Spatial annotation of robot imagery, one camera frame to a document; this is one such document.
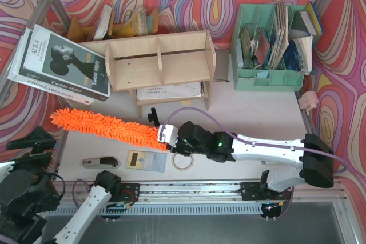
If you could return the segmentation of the beige and blue calculator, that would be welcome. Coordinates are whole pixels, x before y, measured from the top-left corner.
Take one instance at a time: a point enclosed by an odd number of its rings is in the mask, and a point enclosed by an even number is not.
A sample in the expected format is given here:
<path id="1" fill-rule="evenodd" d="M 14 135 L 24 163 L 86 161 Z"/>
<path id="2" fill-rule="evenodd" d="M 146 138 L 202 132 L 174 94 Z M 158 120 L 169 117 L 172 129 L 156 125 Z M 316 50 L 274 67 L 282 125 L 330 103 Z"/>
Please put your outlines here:
<path id="1" fill-rule="evenodd" d="M 126 168 L 163 173 L 165 164 L 166 153 L 130 150 Z"/>

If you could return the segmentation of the orange microfiber duster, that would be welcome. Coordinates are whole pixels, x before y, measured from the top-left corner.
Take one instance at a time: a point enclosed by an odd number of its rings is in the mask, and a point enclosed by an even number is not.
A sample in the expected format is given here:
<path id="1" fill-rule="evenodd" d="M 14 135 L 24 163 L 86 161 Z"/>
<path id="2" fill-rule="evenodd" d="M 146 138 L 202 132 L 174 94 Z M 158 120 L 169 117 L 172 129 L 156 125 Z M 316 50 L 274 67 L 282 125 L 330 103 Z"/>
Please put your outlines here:
<path id="1" fill-rule="evenodd" d="M 50 118 L 54 125 L 66 131 L 79 131 L 134 146 L 167 151 L 166 145 L 157 140 L 158 129 L 138 122 L 125 122 L 92 111 L 69 108 L 55 111 Z"/>

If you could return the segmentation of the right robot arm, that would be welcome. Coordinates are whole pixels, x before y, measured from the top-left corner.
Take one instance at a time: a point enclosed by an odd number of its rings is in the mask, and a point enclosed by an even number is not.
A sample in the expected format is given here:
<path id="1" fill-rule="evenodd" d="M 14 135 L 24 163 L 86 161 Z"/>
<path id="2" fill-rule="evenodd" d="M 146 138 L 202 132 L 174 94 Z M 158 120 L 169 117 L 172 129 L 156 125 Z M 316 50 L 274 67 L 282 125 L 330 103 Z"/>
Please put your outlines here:
<path id="1" fill-rule="evenodd" d="M 289 141 L 256 139 L 241 134 L 206 131 L 188 121 L 180 127 L 160 128 L 159 141 L 167 149 L 184 156 L 202 154 L 218 163 L 264 161 L 282 164 L 262 172 L 260 190 L 277 193 L 306 183 L 323 189 L 334 185 L 334 152 L 315 134 Z"/>

